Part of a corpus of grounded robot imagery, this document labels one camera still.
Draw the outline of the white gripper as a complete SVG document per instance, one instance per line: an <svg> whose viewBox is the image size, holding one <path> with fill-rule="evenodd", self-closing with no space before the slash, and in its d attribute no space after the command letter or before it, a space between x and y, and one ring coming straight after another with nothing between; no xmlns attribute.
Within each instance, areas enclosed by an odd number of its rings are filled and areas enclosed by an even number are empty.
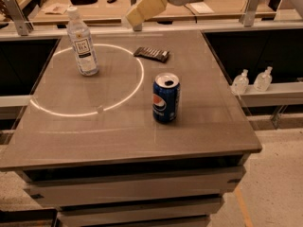
<svg viewBox="0 0 303 227"><path fill-rule="evenodd" d="M168 2L174 6L183 6L199 1L202 0L137 0L127 11L125 20L131 27L139 26L165 11Z"/></svg>

